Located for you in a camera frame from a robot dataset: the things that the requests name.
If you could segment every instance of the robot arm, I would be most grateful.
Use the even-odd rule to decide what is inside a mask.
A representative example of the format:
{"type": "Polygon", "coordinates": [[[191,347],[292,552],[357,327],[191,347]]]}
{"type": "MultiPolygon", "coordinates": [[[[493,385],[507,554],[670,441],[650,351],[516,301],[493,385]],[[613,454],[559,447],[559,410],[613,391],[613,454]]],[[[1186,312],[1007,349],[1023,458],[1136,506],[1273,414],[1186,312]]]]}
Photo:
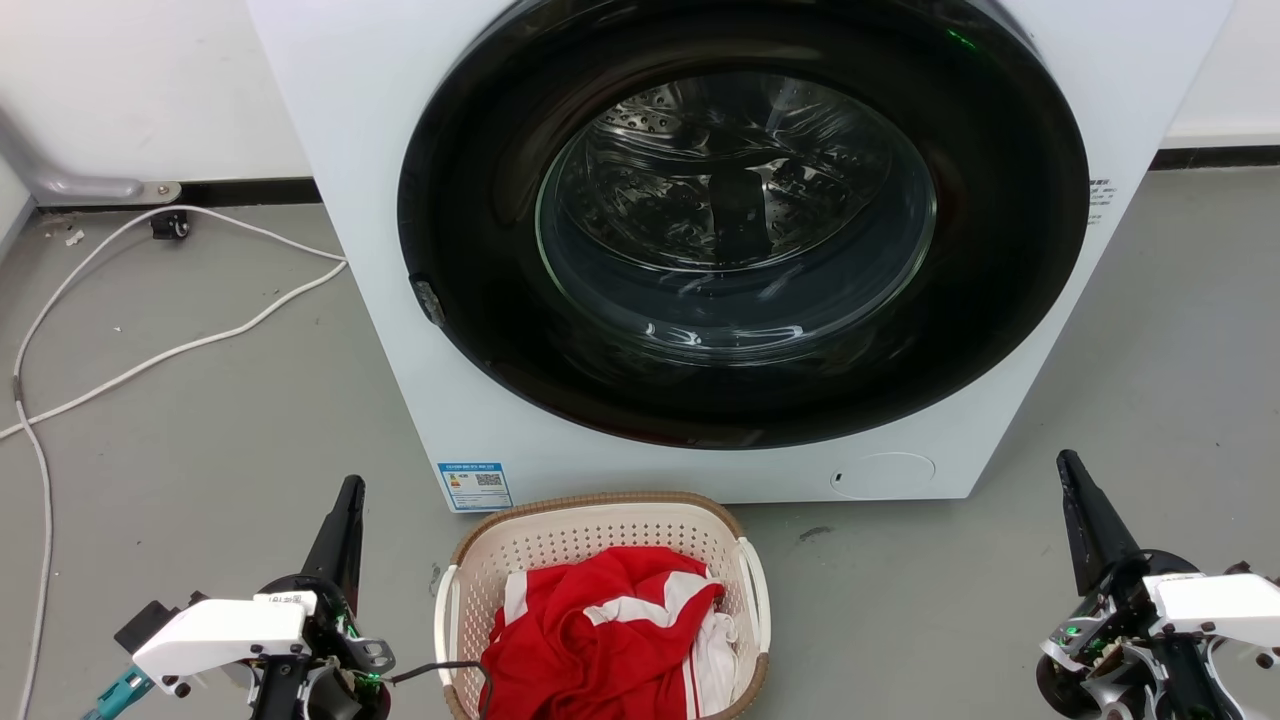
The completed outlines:
{"type": "Polygon", "coordinates": [[[253,600],[192,596],[186,610],[151,602],[115,639],[133,667],[90,716],[111,720],[151,687],[184,698],[200,674],[247,667],[253,720],[380,720],[390,710],[383,674],[390,646],[356,626],[365,482],[348,477],[302,573],[253,600]]]}
{"type": "Polygon", "coordinates": [[[1142,550],[1079,456],[1057,459],[1076,589],[1083,601],[1044,642],[1037,684],[1068,717],[1248,720],[1213,652],[1228,639],[1280,653],[1280,587],[1247,564],[1210,577],[1142,550]]]}

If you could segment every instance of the wire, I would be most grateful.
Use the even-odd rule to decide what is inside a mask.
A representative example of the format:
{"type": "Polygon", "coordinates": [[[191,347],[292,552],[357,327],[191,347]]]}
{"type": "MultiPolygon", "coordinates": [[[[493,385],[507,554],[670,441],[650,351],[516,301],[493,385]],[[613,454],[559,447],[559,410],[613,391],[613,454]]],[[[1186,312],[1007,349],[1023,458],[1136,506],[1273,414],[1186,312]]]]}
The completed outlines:
{"type": "Polygon", "coordinates": [[[425,675],[428,673],[434,673],[436,670],[462,670],[462,669],[466,669],[466,667],[475,667],[476,670],[480,671],[481,675],[484,675],[484,685],[481,685],[481,692],[483,692],[483,688],[485,688],[485,687],[489,688],[489,692],[484,696],[484,702],[480,703],[480,715],[476,717],[476,720],[485,720],[485,717],[489,716],[489,701],[493,700],[493,678],[489,676],[489,671],[484,669],[484,665],[480,665],[475,660],[454,660],[454,661],[449,661],[449,662],[428,662],[426,665],[415,667],[412,670],[406,670],[404,673],[401,673],[399,675],[392,675],[390,678],[387,678],[387,682],[390,683],[390,684],[393,684],[393,685],[398,685],[398,684],[403,683],[404,680],[412,680],[413,678],[417,678],[419,675],[425,675]]]}
{"type": "Polygon", "coordinates": [[[293,300],[294,297],[302,295],[303,292],[306,292],[306,291],[308,291],[308,290],[311,290],[314,287],[319,287],[319,286],[329,282],[330,279],[333,279],[334,277],[337,277],[338,273],[340,273],[346,266],[347,266],[347,259],[343,258],[342,255],[334,255],[332,252],[325,252],[323,250],[316,250],[315,247],[307,247],[306,245],[301,245],[298,242],[293,242],[292,240],[282,237],[282,236],[279,236],[279,234],[276,234],[276,233],[274,233],[271,231],[266,231],[266,229],[262,229],[260,227],[251,225],[251,224],[248,224],[246,222],[237,220],[236,218],[228,218],[227,215],[223,215],[221,213],[215,213],[212,210],[206,210],[205,208],[196,208],[193,205],[169,205],[169,206],[165,206],[165,208],[157,208],[155,210],[148,210],[146,213],[142,213],[137,218],[133,218],[128,223],[124,223],[124,225],[122,225],[118,231],[115,231],[111,234],[109,234],[106,237],[106,240],[104,240],[96,249],[93,249],[93,251],[90,252],[88,256],[84,258],[84,260],[82,260],[81,264],[77,265],[74,270],[72,270],[72,274],[67,275],[67,279],[63,281],[63,284],[58,286],[58,290],[54,291],[52,297],[49,299],[49,302],[46,302],[45,306],[44,306],[44,309],[40,310],[40,314],[36,315],[36,320],[33,323],[31,323],[31,328],[27,331],[26,337],[22,338],[22,345],[18,346],[18,356],[17,356],[17,359],[14,359],[14,363],[13,363],[13,400],[14,400],[14,405],[18,407],[18,424],[14,425],[14,427],[12,427],[12,428],[8,428],[4,432],[0,432],[0,439],[4,439],[4,438],[6,438],[6,437],[9,437],[9,436],[12,436],[14,433],[18,433],[18,432],[26,432],[27,433],[27,437],[31,439],[31,446],[36,450],[36,459],[40,462],[40,479],[44,482],[44,486],[45,486],[45,555],[44,555],[44,560],[42,560],[41,566],[40,566],[40,593],[38,593],[37,600],[36,600],[36,623],[35,623],[35,626],[33,626],[32,634],[31,634],[31,657],[27,661],[27,680],[23,684],[23,689],[22,689],[22,705],[19,706],[19,710],[18,710],[18,720],[26,720],[27,714],[31,710],[31,694],[32,694],[32,691],[35,689],[35,685],[36,685],[36,667],[37,667],[38,661],[40,661],[40,644],[41,644],[41,641],[42,641],[44,633],[45,633],[45,609],[46,609],[47,600],[49,600],[49,571],[50,571],[50,568],[52,565],[52,559],[54,559],[54,495],[52,495],[52,483],[51,483],[50,477],[49,477],[49,460],[45,457],[45,450],[40,446],[40,438],[36,437],[36,430],[32,428],[32,425],[35,425],[36,423],[40,423],[42,420],[47,420],[47,419],[50,419],[50,418],[52,418],[55,415],[60,415],[60,414],[63,414],[63,413],[65,413],[65,411],[68,411],[68,410],[70,410],[73,407],[77,407],[77,406],[79,406],[82,404],[84,404],[84,402],[88,402],[90,400],[97,397],[99,395],[102,395],[104,392],[106,392],[106,391],[109,391],[109,389],[111,389],[111,388],[114,388],[114,387],[116,387],[116,386],[127,382],[128,379],[131,379],[134,375],[145,372],[146,369],[152,368],[152,366],[155,366],[155,365],[157,365],[157,364],[160,364],[160,363],[163,363],[163,361],[165,361],[165,360],[168,360],[168,359],[170,359],[173,356],[175,356],[175,355],[182,355],[183,352],[186,352],[188,350],[195,350],[197,347],[202,347],[205,345],[210,345],[210,343],[218,342],[220,340],[227,340],[229,337],[236,337],[236,336],[238,336],[241,333],[244,333],[244,332],[248,332],[248,331],[253,329],[259,323],[261,323],[262,320],[265,320],[271,313],[275,313],[278,309],[280,309],[280,306],[283,306],[285,302],[288,302],[289,300],[293,300]],[[310,252],[312,255],[319,255],[320,258],[328,258],[330,260],[337,260],[338,265],[334,269],[329,270],[328,273],[325,273],[323,277],[316,278],[316,279],[314,279],[314,281],[311,281],[311,282],[308,282],[308,283],[306,283],[303,286],[300,286],[300,287],[294,288],[292,292],[284,295],[283,297],[280,297],[279,300],[276,300],[275,302],[273,302],[270,306],[268,306],[266,310],[262,310],[261,313],[259,313],[256,318],[253,318],[248,323],[244,323],[243,325],[241,325],[241,327],[238,327],[236,329],[227,331],[227,332],[223,332],[223,333],[218,333],[215,336],[210,336],[210,337],[206,337],[206,338],[201,338],[201,340],[197,340],[195,342],[188,342],[186,345],[179,345],[178,347],[174,347],[172,350],[161,352],[160,355],[156,355],[155,357],[147,360],[146,363],[142,363],[141,365],[133,368],[132,370],[128,370],[124,374],[122,374],[122,375],[119,375],[119,377],[116,377],[116,378],[114,378],[114,379],[111,379],[111,380],[109,380],[106,383],[102,383],[102,384],[97,386],[92,391],[82,395],[81,397],[77,397],[76,400],[73,400],[70,402],[63,404],[63,405],[60,405],[60,406],[58,406],[58,407],[55,407],[55,409],[52,409],[52,410],[50,410],[47,413],[42,413],[40,415],[36,415],[35,418],[28,418],[27,416],[27,410],[26,410],[26,407],[23,407],[22,361],[23,361],[23,359],[27,355],[27,346],[31,345],[31,338],[36,334],[36,329],[40,328],[40,324],[45,322],[45,316],[49,315],[49,311],[58,302],[58,300],[63,296],[63,293],[72,284],[72,282],[76,281],[76,278],[79,275],[81,270],[83,270],[93,260],[93,258],[96,258],[97,254],[102,251],[102,249],[105,249],[108,245],[110,245],[111,241],[114,241],[115,238],[120,237],[122,234],[124,234],[125,232],[128,232],[131,228],[133,228],[138,223],[146,220],[147,218],[151,218],[154,215],[160,215],[160,214],[164,214],[164,213],[172,213],[174,210],[187,210],[187,211],[191,211],[191,213],[198,213],[201,215],[209,215],[210,218],[218,218],[219,220],[224,220],[224,222],[230,223],[230,224],[233,224],[236,227],[239,227],[239,228],[243,228],[243,229],[247,229],[247,231],[251,231],[251,232],[266,236],[266,237],[269,237],[271,240],[275,240],[278,242],[283,242],[284,245],[288,245],[291,247],[296,247],[296,249],[302,250],[305,252],[310,252]]]}

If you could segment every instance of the red and white clothing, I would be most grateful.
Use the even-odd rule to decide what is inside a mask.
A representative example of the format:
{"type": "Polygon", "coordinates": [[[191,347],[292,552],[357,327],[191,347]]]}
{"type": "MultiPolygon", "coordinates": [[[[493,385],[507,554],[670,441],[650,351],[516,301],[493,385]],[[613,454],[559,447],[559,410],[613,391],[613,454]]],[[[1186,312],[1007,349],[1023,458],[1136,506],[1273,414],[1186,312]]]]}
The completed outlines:
{"type": "Polygon", "coordinates": [[[489,716],[690,720],[732,702],[733,621],[707,566],[664,547],[614,547],[512,573],[489,648],[489,716]]]}

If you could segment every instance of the teal component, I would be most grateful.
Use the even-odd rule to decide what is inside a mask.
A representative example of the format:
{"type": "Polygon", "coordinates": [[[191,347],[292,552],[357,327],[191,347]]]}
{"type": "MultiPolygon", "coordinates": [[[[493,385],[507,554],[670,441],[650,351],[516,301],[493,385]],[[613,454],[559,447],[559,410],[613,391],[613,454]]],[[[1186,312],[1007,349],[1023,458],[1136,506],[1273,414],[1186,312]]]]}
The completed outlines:
{"type": "Polygon", "coordinates": [[[82,720],[115,720],[124,708],[142,700],[156,684],[137,665],[120,675],[105,693],[97,696],[97,707],[84,714],[82,720]]]}

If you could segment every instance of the green led light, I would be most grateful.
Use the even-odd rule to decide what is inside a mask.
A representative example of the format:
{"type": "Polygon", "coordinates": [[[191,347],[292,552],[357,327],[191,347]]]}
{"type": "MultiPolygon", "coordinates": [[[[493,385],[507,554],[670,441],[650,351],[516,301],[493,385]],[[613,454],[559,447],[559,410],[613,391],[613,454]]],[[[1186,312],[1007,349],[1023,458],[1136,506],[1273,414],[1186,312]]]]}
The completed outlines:
{"type": "Polygon", "coordinates": [[[977,49],[978,49],[978,46],[977,46],[977,45],[974,45],[972,40],[969,40],[968,37],[965,37],[965,36],[960,35],[959,32],[956,32],[956,31],[954,31],[954,29],[948,29],[948,31],[947,31],[947,35],[950,35],[951,37],[954,37],[954,38],[959,40],[959,41],[960,41],[960,45],[964,45],[964,46],[965,46],[965,47],[968,47],[969,50],[977,50],[977,49]]]}

